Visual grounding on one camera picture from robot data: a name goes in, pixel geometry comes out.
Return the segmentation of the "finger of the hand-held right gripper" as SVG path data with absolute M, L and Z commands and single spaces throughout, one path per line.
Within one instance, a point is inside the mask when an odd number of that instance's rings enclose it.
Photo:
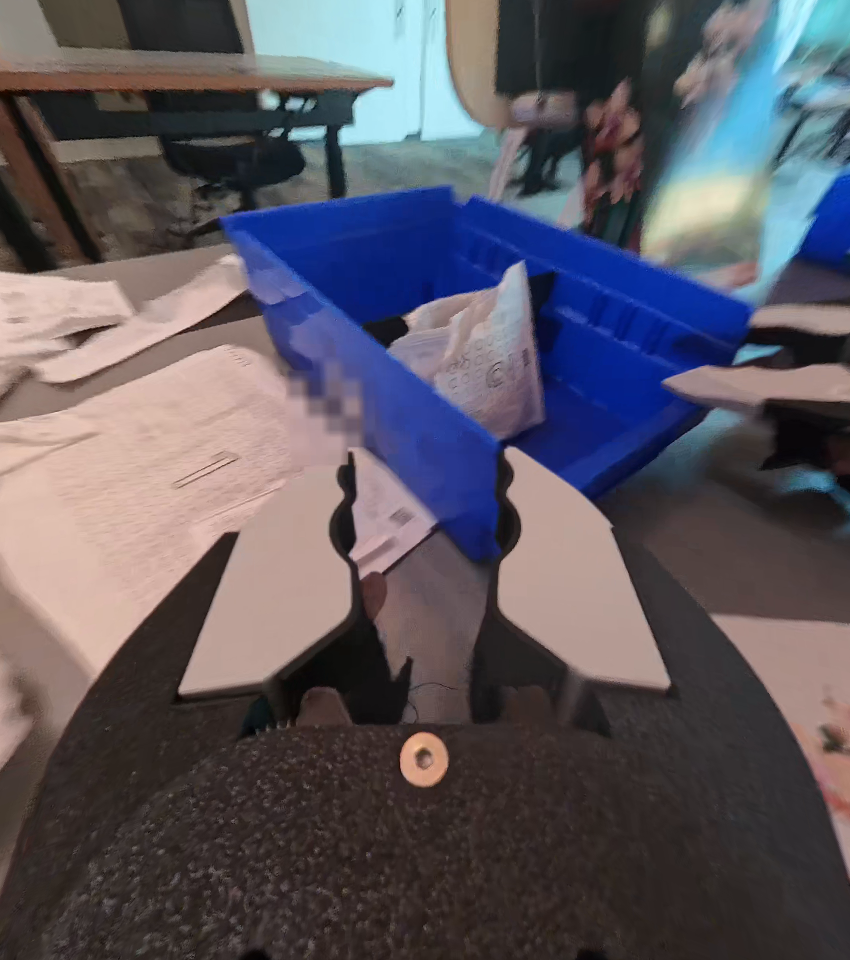
M 767 402 L 850 403 L 850 367 L 700 366 L 665 379 L 671 394 L 707 409 L 757 411 Z
M 850 304 L 778 304 L 754 312 L 749 337 L 792 331 L 823 337 L 850 336 Z

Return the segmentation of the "crumpled white paper sheet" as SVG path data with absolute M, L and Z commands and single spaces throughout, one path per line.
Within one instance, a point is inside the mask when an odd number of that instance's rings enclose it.
M 0 396 L 36 363 L 66 351 L 67 337 L 120 325 L 133 315 L 113 281 L 0 271 Z

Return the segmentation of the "black office chair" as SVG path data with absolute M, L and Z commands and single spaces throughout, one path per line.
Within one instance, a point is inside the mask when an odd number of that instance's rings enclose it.
M 242 54 L 244 45 L 228 1 L 119 1 L 121 19 L 133 50 Z M 143 93 L 152 114 L 249 114 L 258 110 L 255 93 Z M 199 181 L 199 191 L 213 189 L 239 196 L 239 210 L 254 210 L 256 194 L 297 177 L 306 168 L 302 151 L 286 131 L 274 136 L 245 134 L 158 137 L 167 165 Z

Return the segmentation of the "round wooden table top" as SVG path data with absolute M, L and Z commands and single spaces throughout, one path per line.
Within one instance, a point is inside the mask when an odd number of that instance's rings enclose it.
M 452 85 L 465 113 L 483 128 L 513 129 L 511 101 L 496 90 L 500 2 L 445 1 L 444 14 Z

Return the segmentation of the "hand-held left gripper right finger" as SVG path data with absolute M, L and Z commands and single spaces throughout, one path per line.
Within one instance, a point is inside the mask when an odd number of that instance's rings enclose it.
M 539 689 L 578 722 L 597 689 L 666 695 L 672 681 L 610 521 L 515 446 L 503 450 L 499 544 L 484 619 L 484 699 Z

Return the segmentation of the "long white paper strip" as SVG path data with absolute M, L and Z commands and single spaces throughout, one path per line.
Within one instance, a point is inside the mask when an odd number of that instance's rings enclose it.
M 130 320 L 42 361 L 32 372 L 51 385 L 91 377 L 196 327 L 246 290 L 243 263 L 237 254 L 228 253 L 185 284 L 148 301 Z

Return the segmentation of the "brown wooden table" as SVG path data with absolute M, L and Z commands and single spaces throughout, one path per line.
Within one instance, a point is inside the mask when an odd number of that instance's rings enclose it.
M 275 109 L 223 108 L 114 113 L 102 129 L 75 139 L 236 138 L 297 128 L 325 130 L 328 189 L 344 195 L 338 135 L 354 121 L 360 95 L 393 87 L 392 78 L 309 57 L 112 49 L 65 49 L 54 55 L 0 50 L 0 155 L 16 187 L 13 216 L 23 242 L 9 245 L 26 270 L 56 269 L 59 258 L 99 263 L 102 247 L 55 152 L 56 139 L 31 99 L 38 94 L 160 94 L 187 98 L 270 93 Z

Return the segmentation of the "large printed paper sheet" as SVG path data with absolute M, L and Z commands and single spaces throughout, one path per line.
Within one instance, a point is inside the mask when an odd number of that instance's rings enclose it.
M 0 579 L 91 679 L 218 538 L 347 443 L 270 357 L 230 344 L 45 425 L 82 438 L 0 475 Z

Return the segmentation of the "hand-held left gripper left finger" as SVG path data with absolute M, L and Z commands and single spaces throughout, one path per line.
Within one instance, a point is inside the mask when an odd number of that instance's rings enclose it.
M 241 527 L 179 681 L 179 698 L 277 690 L 362 613 L 354 456 L 287 481 Z

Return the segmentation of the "white printed packet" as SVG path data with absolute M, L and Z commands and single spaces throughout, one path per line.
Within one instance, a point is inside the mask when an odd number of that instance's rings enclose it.
M 387 351 L 504 442 L 546 419 L 527 262 L 498 285 L 435 299 L 404 318 Z

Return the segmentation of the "grey desk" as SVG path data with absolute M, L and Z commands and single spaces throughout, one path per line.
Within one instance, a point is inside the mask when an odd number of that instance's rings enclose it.
M 811 474 L 759 472 L 765 436 L 710 414 L 599 501 L 711 615 L 850 623 L 850 508 Z M 393 668 L 414 661 L 421 719 L 465 716 L 456 686 L 479 629 L 485 571 L 434 534 L 386 575 L 380 615 Z M 89 674 L 0 582 L 0 654 L 16 667 L 35 725 L 0 773 L 0 889 L 47 758 Z

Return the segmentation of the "small white paper slip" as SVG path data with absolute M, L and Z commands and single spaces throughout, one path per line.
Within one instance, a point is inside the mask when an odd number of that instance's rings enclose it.
M 386 573 L 436 528 L 429 509 L 386 464 L 364 448 L 352 448 L 356 542 L 350 552 L 359 578 Z

